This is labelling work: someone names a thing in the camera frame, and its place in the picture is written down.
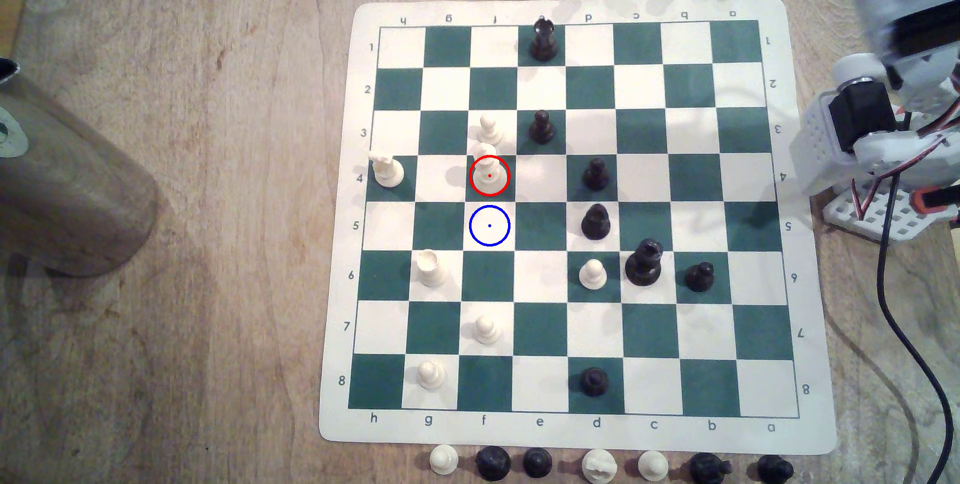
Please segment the wood grain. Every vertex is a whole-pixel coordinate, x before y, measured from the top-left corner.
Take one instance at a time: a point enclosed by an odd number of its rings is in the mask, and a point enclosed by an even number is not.
[[[354,11],[373,1],[428,0],[27,0],[14,56],[163,198],[145,247],[112,274],[4,258],[0,479],[479,481],[467,460],[433,474],[429,445],[317,432],[347,48]],[[783,1],[803,106],[863,47],[851,0]],[[796,481],[926,482],[942,415],[877,309],[877,246],[816,232],[840,440],[791,457]],[[887,293],[957,402],[952,257],[945,226],[898,246]],[[582,450],[553,454],[548,481],[582,482]],[[669,481],[689,482],[690,454],[668,457]],[[754,481],[743,474],[756,459],[733,456],[730,480]],[[614,482],[636,474],[627,465]],[[941,481],[960,481],[960,457]]]

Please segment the chess mat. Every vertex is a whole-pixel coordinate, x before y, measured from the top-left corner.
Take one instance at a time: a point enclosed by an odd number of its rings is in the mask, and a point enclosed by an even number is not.
[[[534,60],[533,23],[558,55]],[[546,145],[527,130],[547,110]],[[470,184],[482,114],[502,193]],[[373,3],[346,79],[319,430],[337,441],[823,454],[830,366],[779,0]],[[405,176],[377,184],[369,150]],[[592,191],[582,174],[606,161]],[[587,239],[594,203],[611,229]],[[663,244],[650,287],[624,275]],[[418,251],[449,269],[416,280]],[[606,268],[597,291],[578,278]],[[705,293],[683,282],[701,261]],[[474,340],[481,315],[502,328]],[[440,363],[436,391],[417,366]],[[600,396],[582,370],[606,371]]]

